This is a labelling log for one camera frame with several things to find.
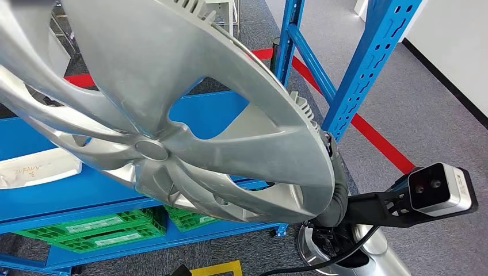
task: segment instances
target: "black cable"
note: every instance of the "black cable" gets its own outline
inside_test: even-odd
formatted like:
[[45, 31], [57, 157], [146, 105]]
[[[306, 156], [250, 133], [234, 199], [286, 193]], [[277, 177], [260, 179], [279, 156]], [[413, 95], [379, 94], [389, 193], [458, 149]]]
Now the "black cable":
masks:
[[353, 247], [342, 253], [341, 255], [337, 255], [336, 257], [328, 260], [327, 262], [323, 263], [318, 263], [314, 264], [313, 266], [302, 266], [302, 267], [291, 267], [289, 269], [274, 269], [270, 270], [267, 272], [264, 272], [260, 274], [259, 276], [269, 276], [273, 274], [281, 274], [281, 273], [295, 273], [295, 272], [304, 272], [304, 271], [311, 271], [311, 270], [316, 270], [316, 269], [321, 269], [326, 266], [333, 265], [335, 263], [338, 263], [348, 257], [350, 257], [352, 254], [354, 254], [361, 246], [363, 246], [369, 238], [380, 228], [379, 226], [373, 226], [364, 237], [362, 237]]

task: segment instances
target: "hubcap center cap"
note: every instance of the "hubcap center cap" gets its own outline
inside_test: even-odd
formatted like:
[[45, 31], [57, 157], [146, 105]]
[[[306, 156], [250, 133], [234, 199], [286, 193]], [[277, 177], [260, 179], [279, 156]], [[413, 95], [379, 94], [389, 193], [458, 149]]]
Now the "hubcap center cap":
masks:
[[149, 159], [164, 161], [168, 158], [168, 153], [163, 145], [152, 141], [139, 141], [135, 144], [136, 150]]

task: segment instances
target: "yellow floor marking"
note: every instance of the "yellow floor marking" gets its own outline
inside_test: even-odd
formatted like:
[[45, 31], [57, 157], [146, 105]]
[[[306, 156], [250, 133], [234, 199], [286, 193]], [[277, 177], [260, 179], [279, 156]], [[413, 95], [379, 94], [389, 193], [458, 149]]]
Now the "yellow floor marking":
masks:
[[242, 276], [241, 262], [239, 260], [193, 269], [190, 272], [192, 276], [211, 276], [226, 272], [232, 272], [234, 276]]

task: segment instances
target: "camera lens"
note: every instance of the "camera lens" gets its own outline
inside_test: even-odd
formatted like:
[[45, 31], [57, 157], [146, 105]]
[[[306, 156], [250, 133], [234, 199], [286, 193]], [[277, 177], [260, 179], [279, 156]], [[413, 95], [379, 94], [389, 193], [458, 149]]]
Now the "camera lens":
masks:
[[415, 192], [417, 194], [421, 194], [424, 192], [424, 187], [422, 185], [417, 185], [417, 187], [415, 187]]
[[430, 185], [432, 186], [432, 188], [439, 188], [441, 186], [441, 184], [442, 184], [441, 181], [436, 180], [436, 179], [434, 179], [430, 182]]

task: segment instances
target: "white plastic part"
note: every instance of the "white plastic part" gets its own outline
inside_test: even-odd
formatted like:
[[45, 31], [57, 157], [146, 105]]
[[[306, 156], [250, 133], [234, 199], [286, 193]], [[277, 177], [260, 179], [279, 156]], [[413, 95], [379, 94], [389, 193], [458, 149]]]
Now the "white plastic part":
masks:
[[0, 162], [0, 189], [43, 184], [81, 172], [81, 161], [62, 148]]

